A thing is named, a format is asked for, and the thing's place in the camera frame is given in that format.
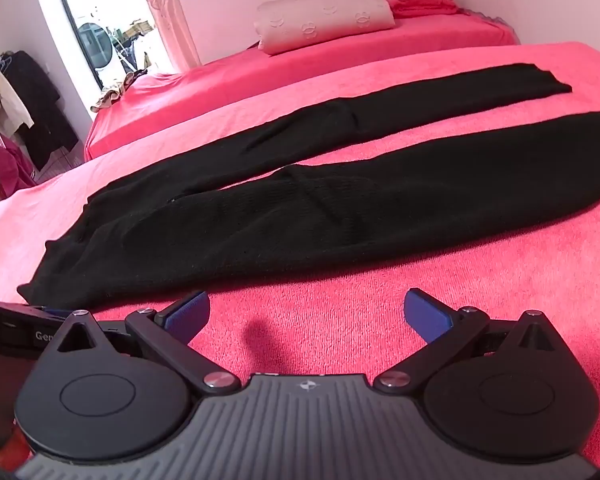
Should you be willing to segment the beige cloth on bed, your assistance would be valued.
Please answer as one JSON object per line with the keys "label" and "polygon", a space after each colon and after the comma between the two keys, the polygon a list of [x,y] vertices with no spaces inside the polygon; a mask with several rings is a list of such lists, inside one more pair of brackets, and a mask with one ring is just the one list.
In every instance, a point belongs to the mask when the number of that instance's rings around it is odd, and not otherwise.
{"label": "beige cloth on bed", "polygon": [[146,74],[147,70],[136,70],[135,72],[126,74],[121,82],[107,89],[98,99],[98,101],[91,106],[91,112],[97,114],[101,110],[106,110],[106,108],[112,107],[121,100],[125,92],[132,87],[138,78],[143,77]]}

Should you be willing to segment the far red bed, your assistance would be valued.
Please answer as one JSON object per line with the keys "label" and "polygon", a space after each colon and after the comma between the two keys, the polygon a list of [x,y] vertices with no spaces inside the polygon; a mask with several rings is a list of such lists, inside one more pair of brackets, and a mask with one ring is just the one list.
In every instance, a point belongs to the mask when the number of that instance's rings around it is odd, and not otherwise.
{"label": "far red bed", "polygon": [[84,159],[88,162],[227,104],[337,70],[405,55],[517,42],[507,24],[479,14],[430,15],[402,18],[392,29],[278,55],[250,48],[185,73],[144,75],[119,101],[96,114]]}

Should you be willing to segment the hanging magenta garment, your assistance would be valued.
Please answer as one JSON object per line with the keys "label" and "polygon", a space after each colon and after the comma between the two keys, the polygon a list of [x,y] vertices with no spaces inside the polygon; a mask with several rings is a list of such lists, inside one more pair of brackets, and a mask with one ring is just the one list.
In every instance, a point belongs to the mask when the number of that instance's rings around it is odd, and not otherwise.
{"label": "hanging magenta garment", "polygon": [[34,188],[34,167],[20,147],[0,133],[0,187],[5,197]]}

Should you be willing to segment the pink lace curtain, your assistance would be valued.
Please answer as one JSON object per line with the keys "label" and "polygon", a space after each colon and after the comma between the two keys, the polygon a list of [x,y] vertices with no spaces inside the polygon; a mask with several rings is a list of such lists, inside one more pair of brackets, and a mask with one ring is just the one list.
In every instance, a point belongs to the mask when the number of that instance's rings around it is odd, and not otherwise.
{"label": "pink lace curtain", "polygon": [[200,58],[181,1],[146,1],[172,65],[179,72],[188,72],[198,67]]}

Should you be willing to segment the near pink bed cover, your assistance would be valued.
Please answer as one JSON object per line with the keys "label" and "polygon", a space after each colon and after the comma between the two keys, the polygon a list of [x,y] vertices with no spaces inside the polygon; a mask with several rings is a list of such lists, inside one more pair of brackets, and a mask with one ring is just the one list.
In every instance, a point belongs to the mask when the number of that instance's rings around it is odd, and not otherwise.
{"label": "near pink bed cover", "polygon": [[[392,58],[317,76],[212,110],[96,158],[0,203],[0,301],[18,300],[49,240],[79,217],[88,196],[130,172],[223,136],[337,96],[486,66],[532,63],[571,92],[453,118],[323,156],[368,159],[442,136],[540,122],[600,110],[600,52],[585,44],[527,44]],[[454,307],[494,318],[527,309],[547,314],[600,397],[600,204],[541,229],[452,252],[300,274],[290,281],[212,286],[211,318],[194,340],[200,353],[240,377],[280,374],[376,375],[419,349],[403,299],[418,287]],[[585,448],[600,464],[600,417]]]}

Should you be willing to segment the black knit pants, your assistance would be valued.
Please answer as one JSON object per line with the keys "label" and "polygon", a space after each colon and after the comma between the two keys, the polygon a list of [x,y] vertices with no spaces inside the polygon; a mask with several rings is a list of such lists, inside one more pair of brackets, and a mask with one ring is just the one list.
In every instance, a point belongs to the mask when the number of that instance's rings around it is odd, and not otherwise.
{"label": "black knit pants", "polygon": [[600,201],[600,112],[312,164],[569,90],[547,70],[512,64],[302,107],[110,182],[47,243],[19,295],[59,310],[98,307],[365,266],[570,216]]}

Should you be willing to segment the hanging cream garment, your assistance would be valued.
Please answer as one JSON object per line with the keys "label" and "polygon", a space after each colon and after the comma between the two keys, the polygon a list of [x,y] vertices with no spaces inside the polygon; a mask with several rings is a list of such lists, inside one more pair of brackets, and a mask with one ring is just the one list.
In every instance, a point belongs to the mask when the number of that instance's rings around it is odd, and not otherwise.
{"label": "hanging cream garment", "polygon": [[21,126],[30,128],[33,124],[27,107],[0,72],[0,133],[12,138]]}

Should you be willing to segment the pale pink pillow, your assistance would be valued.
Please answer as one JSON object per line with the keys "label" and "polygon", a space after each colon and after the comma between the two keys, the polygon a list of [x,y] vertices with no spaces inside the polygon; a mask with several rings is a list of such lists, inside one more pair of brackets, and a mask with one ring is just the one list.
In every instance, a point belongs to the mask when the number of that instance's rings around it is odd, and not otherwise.
{"label": "pale pink pillow", "polygon": [[254,22],[268,55],[394,26],[387,0],[274,0],[258,7]]}

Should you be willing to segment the folded red blanket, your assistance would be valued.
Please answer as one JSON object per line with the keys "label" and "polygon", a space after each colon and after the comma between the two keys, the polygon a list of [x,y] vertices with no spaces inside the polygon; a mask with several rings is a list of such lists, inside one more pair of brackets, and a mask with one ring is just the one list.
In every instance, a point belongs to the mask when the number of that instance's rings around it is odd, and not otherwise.
{"label": "folded red blanket", "polygon": [[387,0],[395,18],[421,18],[460,13],[455,0]]}

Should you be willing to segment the hanging black coat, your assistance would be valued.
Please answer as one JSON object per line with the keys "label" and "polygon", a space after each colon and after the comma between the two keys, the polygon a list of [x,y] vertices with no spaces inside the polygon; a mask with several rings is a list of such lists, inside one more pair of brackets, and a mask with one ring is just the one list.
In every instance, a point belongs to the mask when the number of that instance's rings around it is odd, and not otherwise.
{"label": "hanging black coat", "polygon": [[16,135],[23,140],[36,170],[42,171],[54,151],[65,148],[71,152],[79,138],[58,106],[58,90],[27,52],[13,53],[3,75],[23,102],[33,122],[32,126],[20,126]]}

